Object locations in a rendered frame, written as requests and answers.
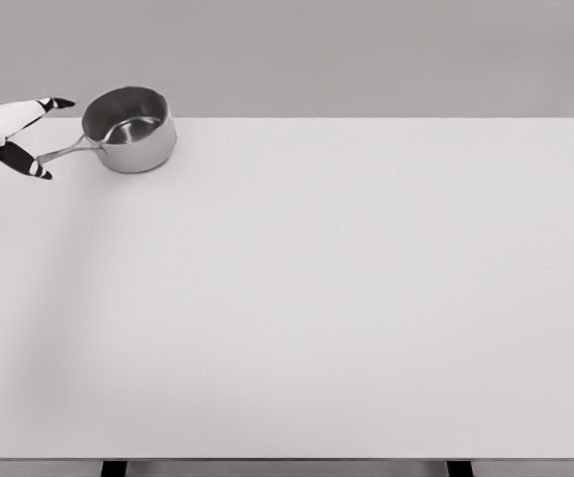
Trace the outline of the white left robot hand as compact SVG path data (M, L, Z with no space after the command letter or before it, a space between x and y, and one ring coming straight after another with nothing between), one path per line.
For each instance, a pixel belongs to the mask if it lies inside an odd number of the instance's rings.
M56 96L0 104L0 162L24 176L52 180L52 173L32 154L16 144L12 137L44 118L52 110L74 106L73 100Z

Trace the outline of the steel pot with long handle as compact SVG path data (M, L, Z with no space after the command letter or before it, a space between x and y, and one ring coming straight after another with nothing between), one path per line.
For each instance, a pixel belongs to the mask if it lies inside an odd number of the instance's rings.
M146 86L126 85L99 95L86 106L80 124L82 135L74 144L36 160L45 165L91 151L109 170L137 174L163 165L178 141L167 99Z

